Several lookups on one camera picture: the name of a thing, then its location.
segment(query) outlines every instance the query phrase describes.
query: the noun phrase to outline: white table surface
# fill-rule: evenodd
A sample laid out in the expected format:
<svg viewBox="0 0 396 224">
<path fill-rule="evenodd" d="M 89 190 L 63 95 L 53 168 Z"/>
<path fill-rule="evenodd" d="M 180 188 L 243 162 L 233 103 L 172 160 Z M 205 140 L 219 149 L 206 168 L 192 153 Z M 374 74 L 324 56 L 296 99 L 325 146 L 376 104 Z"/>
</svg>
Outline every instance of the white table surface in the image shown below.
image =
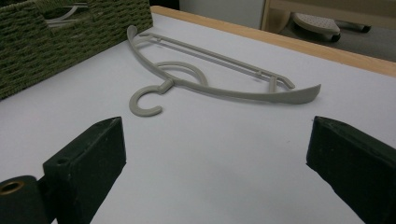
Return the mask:
<svg viewBox="0 0 396 224">
<path fill-rule="evenodd" d="M 322 84 L 305 105 L 212 97 L 180 87 L 134 92 L 163 80 L 125 41 L 0 103 L 0 180 L 43 175 L 42 163 L 95 122 L 121 116 L 127 164 L 92 223 L 362 223 L 305 165 L 313 118 L 347 122 L 396 147 L 396 78 L 154 14 L 152 33 L 210 49 L 288 77 L 302 89 Z M 160 45 L 152 61 L 181 60 L 209 84 L 266 91 L 268 83 Z"/>
</svg>

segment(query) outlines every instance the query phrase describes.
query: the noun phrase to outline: hanger hook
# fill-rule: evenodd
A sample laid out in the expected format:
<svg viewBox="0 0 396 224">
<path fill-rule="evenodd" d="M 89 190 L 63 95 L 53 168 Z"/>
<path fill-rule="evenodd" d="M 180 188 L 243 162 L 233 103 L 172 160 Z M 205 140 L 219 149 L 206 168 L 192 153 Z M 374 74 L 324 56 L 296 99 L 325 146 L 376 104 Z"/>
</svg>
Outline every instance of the hanger hook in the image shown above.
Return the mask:
<svg viewBox="0 0 396 224">
<path fill-rule="evenodd" d="M 137 101 L 144 94 L 150 92 L 157 92 L 160 95 L 162 95 L 166 93 L 169 89 L 171 89 L 173 86 L 174 86 L 174 81 L 171 78 L 168 78 L 161 86 L 147 86 L 145 88 L 140 89 L 131 97 L 131 100 L 129 101 L 129 109 L 133 114 L 139 117 L 150 117 L 161 113 L 163 111 L 163 108 L 161 106 L 157 105 L 151 109 L 142 109 L 137 105 Z"/>
</svg>

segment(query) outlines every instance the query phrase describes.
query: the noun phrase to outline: wicker basket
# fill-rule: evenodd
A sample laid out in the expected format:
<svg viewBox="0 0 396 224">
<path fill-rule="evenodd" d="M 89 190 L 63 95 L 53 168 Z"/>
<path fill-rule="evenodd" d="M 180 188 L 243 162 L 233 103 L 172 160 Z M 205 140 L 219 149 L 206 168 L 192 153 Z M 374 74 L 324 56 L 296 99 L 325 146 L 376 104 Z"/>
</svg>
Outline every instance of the wicker basket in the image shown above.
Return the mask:
<svg viewBox="0 0 396 224">
<path fill-rule="evenodd" d="M 68 23 L 48 20 L 76 2 Z M 152 26 L 149 0 L 6 0 L 0 3 L 0 101 Z"/>
</svg>

